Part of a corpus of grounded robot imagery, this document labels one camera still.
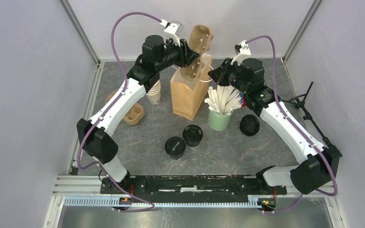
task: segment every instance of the black plastic lid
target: black plastic lid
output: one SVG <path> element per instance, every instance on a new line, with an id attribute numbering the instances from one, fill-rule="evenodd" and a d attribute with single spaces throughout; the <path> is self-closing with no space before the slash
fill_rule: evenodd
<path id="1" fill-rule="evenodd" d="M 240 131 L 247 136 L 253 136 L 259 131 L 259 120 L 254 115 L 245 115 L 240 122 Z"/>
<path id="2" fill-rule="evenodd" d="M 203 132 L 199 126 L 192 124 L 185 127 L 182 136 L 189 147 L 196 147 L 202 140 Z"/>
<path id="3" fill-rule="evenodd" d="M 182 157 L 185 151 L 185 142 L 182 138 L 174 136 L 169 138 L 164 145 L 166 153 L 173 159 Z"/>

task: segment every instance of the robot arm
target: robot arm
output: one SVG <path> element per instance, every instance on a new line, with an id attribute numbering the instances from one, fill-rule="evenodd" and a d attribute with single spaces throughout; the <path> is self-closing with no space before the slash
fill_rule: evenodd
<path id="1" fill-rule="evenodd" d="M 124 85 L 120 87 L 97 114 L 89 120 L 80 119 L 77 123 L 79 142 L 82 143 L 92 123 L 101 120 L 87 137 L 83 149 L 99 161 L 116 182 L 122 181 L 127 175 L 127 170 L 117 156 L 118 145 L 111 138 L 116 127 L 129 109 L 160 79 L 160 71 L 171 65 L 187 67 L 199 57 L 198 53 L 188 47 L 185 39 L 179 39 L 178 34 L 183 28 L 181 23 L 162 20 L 160 24 L 165 26 L 166 41 L 158 35 L 151 35 L 145 39 L 142 54 L 127 74 L 127 89 L 123 91 Z M 102 117 L 103 112 L 118 96 L 119 100 Z"/>
<path id="2" fill-rule="evenodd" d="M 326 147 L 308 133 L 283 102 L 275 100 L 274 91 L 264 85 L 264 68 L 262 62 L 250 58 L 250 50 L 245 41 L 236 45 L 237 55 L 226 58 L 222 65 L 210 71 L 209 76 L 220 86 L 233 86 L 243 93 L 246 105 L 262 120 L 267 122 L 289 146 L 296 157 L 298 166 L 267 167 L 257 176 L 261 176 L 269 186 L 294 186 L 303 194 L 309 194 L 331 178 L 315 147 L 327 158 L 334 175 L 336 175 L 340 151 L 333 145 Z M 284 115 L 278 103 L 286 113 Z M 312 143 L 299 132 L 302 131 Z"/>

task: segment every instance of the green cup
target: green cup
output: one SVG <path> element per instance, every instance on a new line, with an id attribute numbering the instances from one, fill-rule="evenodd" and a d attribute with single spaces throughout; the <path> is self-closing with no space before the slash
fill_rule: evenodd
<path id="1" fill-rule="evenodd" d="M 222 115 L 209 110 L 208 124 L 209 127 L 216 131 L 222 131 L 229 126 L 231 115 Z"/>

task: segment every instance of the stack of paper cups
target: stack of paper cups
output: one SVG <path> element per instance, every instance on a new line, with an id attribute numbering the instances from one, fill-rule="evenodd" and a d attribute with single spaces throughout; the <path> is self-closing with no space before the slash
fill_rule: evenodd
<path id="1" fill-rule="evenodd" d="M 147 92 L 146 96 L 147 99 L 152 103 L 153 105 L 158 104 L 160 102 L 160 80 L 157 81 L 152 88 Z"/>

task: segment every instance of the concrete floor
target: concrete floor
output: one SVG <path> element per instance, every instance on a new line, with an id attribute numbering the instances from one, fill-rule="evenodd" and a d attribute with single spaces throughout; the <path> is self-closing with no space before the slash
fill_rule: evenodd
<path id="1" fill-rule="evenodd" d="M 212 62 L 219 67 L 222 59 Z M 265 83 L 272 87 L 272 59 L 262 59 L 265 68 Z M 134 62 L 123 62 L 128 71 Z M 282 99 L 293 97 L 293 90 L 285 68 L 276 60 L 276 80 L 278 94 Z M 166 175 L 166 174 L 255 174 L 270 166 L 296 165 L 295 157 L 277 133 L 260 119 L 260 130 L 255 136 L 245 136 L 240 132 L 242 117 L 253 112 L 242 107 L 232 114 L 229 127 L 224 131 L 212 130 L 208 123 L 208 105 L 203 103 L 193 121 L 173 114 L 170 79 L 174 68 L 164 70 L 161 76 L 161 102 L 149 103 L 143 97 L 138 103 L 144 107 L 145 116 L 138 125 L 129 126 L 123 121 L 112 136 L 119 146 L 118 156 L 131 175 Z M 94 113 L 104 106 L 105 98 L 116 91 L 123 81 L 122 72 L 117 62 L 104 65 Z M 300 122 L 300 114 L 292 105 L 286 105 L 292 115 Z M 187 148 L 184 156 L 175 161 L 164 151 L 164 143 L 172 136 L 182 136 L 183 129 L 196 124 L 203 130 L 203 140 L 195 149 Z M 82 164 L 92 159 L 84 154 Z M 97 175 L 96 166 L 79 171 L 79 175 Z"/>

